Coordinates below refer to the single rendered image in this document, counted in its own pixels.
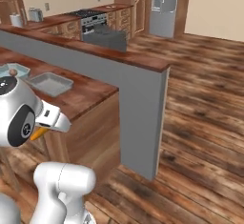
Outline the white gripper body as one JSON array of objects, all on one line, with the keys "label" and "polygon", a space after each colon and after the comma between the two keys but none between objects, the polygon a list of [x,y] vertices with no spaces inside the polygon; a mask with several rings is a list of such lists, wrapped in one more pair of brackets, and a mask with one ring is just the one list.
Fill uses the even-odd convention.
[{"label": "white gripper body", "polygon": [[46,115],[48,128],[58,132],[68,132],[71,127],[71,121],[62,112],[52,113]]}]

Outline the wooden island counter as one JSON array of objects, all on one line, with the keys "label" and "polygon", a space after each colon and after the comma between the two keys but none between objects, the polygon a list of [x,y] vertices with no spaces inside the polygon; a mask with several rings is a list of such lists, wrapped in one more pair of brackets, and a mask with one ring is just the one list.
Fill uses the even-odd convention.
[{"label": "wooden island counter", "polygon": [[0,66],[19,63],[30,68],[32,77],[53,72],[73,81],[72,88],[52,98],[39,92],[40,98],[58,106],[71,121],[67,133],[47,132],[46,141],[28,142],[7,149],[13,170],[31,175],[37,164],[51,159],[85,165],[105,174],[119,165],[118,89],[25,55],[0,48]]}]

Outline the grey bar counter wooden top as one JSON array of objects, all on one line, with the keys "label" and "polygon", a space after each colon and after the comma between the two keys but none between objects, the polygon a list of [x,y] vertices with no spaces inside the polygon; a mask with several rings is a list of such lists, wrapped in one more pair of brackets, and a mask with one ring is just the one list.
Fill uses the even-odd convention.
[{"label": "grey bar counter wooden top", "polygon": [[0,25],[0,47],[116,86],[121,163],[149,180],[155,178],[169,62],[9,25]]}]

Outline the silver toaster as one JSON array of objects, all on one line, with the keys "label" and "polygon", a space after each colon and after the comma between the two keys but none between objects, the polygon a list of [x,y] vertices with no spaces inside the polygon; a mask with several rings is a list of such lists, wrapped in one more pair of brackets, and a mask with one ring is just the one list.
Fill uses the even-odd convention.
[{"label": "silver toaster", "polygon": [[43,12],[38,8],[29,8],[29,18],[33,22],[42,22]]}]

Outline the steel stove with oven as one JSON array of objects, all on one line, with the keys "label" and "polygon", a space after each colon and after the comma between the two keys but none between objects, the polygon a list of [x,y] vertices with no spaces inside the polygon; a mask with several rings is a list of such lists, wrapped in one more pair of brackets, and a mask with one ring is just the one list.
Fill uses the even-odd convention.
[{"label": "steel stove with oven", "polygon": [[107,14],[102,10],[82,9],[69,12],[69,15],[80,18],[81,37],[94,32],[96,25],[107,24]]}]

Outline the pale blue tupperware container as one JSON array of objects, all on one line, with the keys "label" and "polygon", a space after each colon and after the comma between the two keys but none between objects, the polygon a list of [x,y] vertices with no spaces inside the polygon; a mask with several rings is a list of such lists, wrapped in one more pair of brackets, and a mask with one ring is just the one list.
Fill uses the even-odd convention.
[{"label": "pale blue tupperware container", "polygon": [[30,75],[31,69],[18,63],[7,63],[0,66],[0,77],[8,76],[10,70],[17,70],[17,77],[26,79]]}]

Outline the wooden base cupboards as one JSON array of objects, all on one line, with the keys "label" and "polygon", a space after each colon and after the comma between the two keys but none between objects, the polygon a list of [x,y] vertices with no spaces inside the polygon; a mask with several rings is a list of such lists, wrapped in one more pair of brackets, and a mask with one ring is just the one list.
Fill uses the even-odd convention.
[{"label": "wooden base cupboards", "polygon": [[[123,31],[126,39],[131,38],[132,7],[123,4],[111,4],[92,8],[102,10],[107,14],[107,26],[112,30]],[[29,30],[57,35],[74,40],[82,40],[80,36],[80,18],[68,13],[45,17],[42,22],[29,21]]]}]

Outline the orange carrot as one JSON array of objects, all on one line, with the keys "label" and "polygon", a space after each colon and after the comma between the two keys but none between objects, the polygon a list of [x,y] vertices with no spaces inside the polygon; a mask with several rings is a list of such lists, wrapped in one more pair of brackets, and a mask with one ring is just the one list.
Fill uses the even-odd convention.
[{"label": "orange carrot", "polygon": [[31,141],[34,141],[38,138],[40,138],[42,135],[44,135],[46,132],[48,132],[49,129],[48,128],[43,128],[43,127],[40,127],[35,133],[33,133],[30,137],[30,140]]}]

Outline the grey fridge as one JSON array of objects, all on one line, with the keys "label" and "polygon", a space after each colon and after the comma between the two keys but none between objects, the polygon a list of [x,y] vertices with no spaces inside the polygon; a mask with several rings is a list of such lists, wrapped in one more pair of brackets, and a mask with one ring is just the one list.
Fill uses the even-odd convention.
[{"label": "grey fridge", "polygon": [[152,0],[150,34],[173,37],[177,0]]}]

